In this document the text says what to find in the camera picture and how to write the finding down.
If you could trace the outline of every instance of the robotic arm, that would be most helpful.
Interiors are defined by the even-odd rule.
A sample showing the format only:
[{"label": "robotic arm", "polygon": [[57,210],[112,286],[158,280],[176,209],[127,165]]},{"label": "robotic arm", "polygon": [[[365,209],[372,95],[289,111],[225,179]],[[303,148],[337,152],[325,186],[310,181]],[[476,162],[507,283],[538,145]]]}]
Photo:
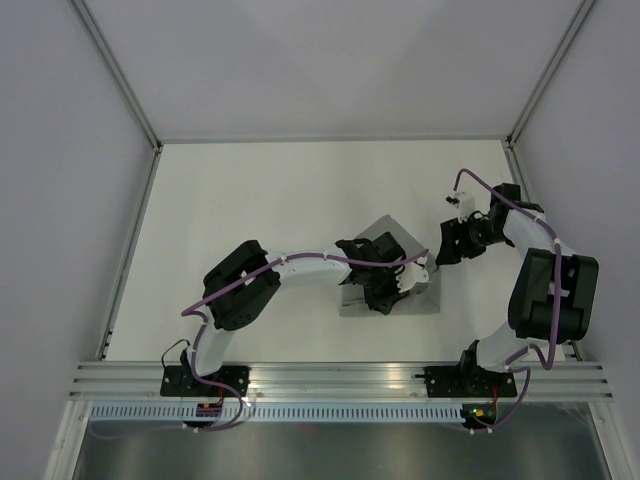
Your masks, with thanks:
[{"label": "robotic arm", "polygon": [[[516,208],[492,195],[488,214],[478,215],[473,198],[457,192],[447,201],[458,208],[458,218],[441,224],[442,247],[436,259],[438,265],[477,257],[487,246],[501,242],[515,247],[523,257],[509,301],[507,321],[493,335],[474,342],[463,353],[459,364],[461,378],[472,378],[470,372],[478,368],[503,372],[505,366],[526,352],[529,346],[535,348],[535,345],[551,341],[560,344],[582,339],[589,327],[595,295],[596,260],[577,255],[553,238],[543,227],[542,208],[523,202],[518,185],[502,184],[493,190]],[[558,248],[561,254],[560,285],[556,285],[558,272],[555,271]],[[554,334],[556,296],[560,298]]]},{"label": "robotic arm", "polygon": [[[549,236],[543,210],[523,202],[518,185],[502,184],[494,191],[502,199],[493,194],[487,214],[475,210],[474,199],[464,192],[447,198],[458,209],[458,217],[441,224],[442,245],[436,259],[438,266],[457,264],[501,242],[514,246],[523,256],[507,321],[493,335],[476,340],[456,367],[459,383],[470,396],[484,395],[485,391],[473,391],[479,374],[504,372],[505,365],[530,345],[547,344],[554,336],[556,344],[581,339],[589,326],[598,275],[595,259],[577,255]],[[559,276],[557,248],[562,256]],[[205,300],[199,303],[208,307],[209,322],[199,339],[197,355],[190,350],[184,358],[189,362],[196,359],[191,367],[199,376],[217,372],[234,332],[253,322],[280,288],[362,285],[369,308],[386,315],[398,301],[427,288],[425,255],[406,259],[390,233],[373,241],[341,240],[323,250],[292,254],[266,251],[256,240],[247,241],[205,277]],[[243,277],[256,271],[260,273],[244,281]],[[557,278],[560,285],[554,282]],[[220,295],[208,301],[215,292]],[[561,297],[557,315],[556,296]],[[552,328],[554,316],[562,319],[557,335]]]},{"label": "robotic arm", "polygon": [[[308,285],[362,285],[370,310],[384,315],[403,298],[429,283],[426,252],[407,259],[390,233],[375,240],[340,240],[316,251],[284,253],[263,250],[257,240],[240,245],[204,278],[203,298],[229,290],[207,302],[209,321],[198,342],[195,371],[217,372],[234,333],[253,322],[282,288]],[[249,272],[264,272],[246,282]],[[237,288],[230,288],[241,281]],[[187,352],[190,361],[193,349]]]}]

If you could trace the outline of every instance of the glass panel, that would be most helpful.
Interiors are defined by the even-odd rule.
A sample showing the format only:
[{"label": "glass panel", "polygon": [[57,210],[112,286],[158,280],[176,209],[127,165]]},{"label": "glass panel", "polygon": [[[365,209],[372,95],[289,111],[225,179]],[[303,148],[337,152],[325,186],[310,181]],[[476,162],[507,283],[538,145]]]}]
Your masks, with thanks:
[{"label": "glass panel", "polygon": [[[115,435],[152,425],[160,424],[94,427]],[[87,436],[75,478],[609,479],[594,432],[583,407],[527,405],[489,436],[437,424],[257,422],[197,435],[178,430],[114,441]]]}]

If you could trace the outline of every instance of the black mounting bracket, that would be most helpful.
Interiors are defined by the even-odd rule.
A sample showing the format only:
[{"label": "black mounting bracket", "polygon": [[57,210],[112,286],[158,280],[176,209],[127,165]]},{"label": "black mounting bracket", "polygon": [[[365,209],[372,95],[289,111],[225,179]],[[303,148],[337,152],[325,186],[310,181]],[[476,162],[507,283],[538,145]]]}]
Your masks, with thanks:
[{"label": "black mounting bracket", "polygon": [[457,365],[425,367],[424,378],[429,398],[493,398],[496,393],[502,398],[518,395],[513,374],[491,372],[478,366],[476,340],[468,350],[462,352]]},{"label": "black mounting bracket", "polygon": [[[220,398],[218,387],[201,383],[193,378],[185,352],[183,352],[180,362],[181,365],[165,367],[160,387],[161,397]],[[249,388],[249,370],[249,367],[246,366],[223,365],[217,372],[203,378],[228,385],[244,397]],[[224,392],[225,397],[230,395],[229,392]]]}]

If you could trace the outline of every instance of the white table surface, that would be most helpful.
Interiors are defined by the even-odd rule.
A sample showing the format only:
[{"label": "white table surface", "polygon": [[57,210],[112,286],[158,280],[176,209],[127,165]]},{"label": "white table surface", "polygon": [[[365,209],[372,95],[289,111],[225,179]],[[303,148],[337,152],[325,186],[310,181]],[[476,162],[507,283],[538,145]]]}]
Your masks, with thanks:
[{"label": "white table surface", "polygon": [[[313,249],[391,214],[436,253],[439,225],[456,213],[444,198],[461,167],[492,185],[511,181],[493,140],[166,145],[107,359],[158,360],[177,339],[192,339],[198,321],[180,312],[202,298],[204,275],[248,239]],[[469,177],[462,188],[488,209],[488,193]],[[280,291],[237,332],[225,360],[457,360],[505,320],[520,263],[515,249],[496,245],[443,267],[441,313],[426,316],[341,318],[337,286]]]}]

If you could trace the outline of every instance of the white wall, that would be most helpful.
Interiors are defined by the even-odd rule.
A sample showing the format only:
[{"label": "white wall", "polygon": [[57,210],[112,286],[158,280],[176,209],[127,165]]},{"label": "white wall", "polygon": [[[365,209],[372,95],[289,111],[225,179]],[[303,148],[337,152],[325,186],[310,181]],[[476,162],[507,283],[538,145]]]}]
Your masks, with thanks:
[{"label": "white wall", "polygon": [[0,14],[0,478],[40,478],[150,148],[65,0]]},{"label": "white wall", "polygon": [[600,262],[585,345],[604,362],[640,450],[640,2],[599,2],[520,152],[560,236]]},{"label": "white wall", "polygon": [[579,0],[87,0],[163,140],[506,135]]}]

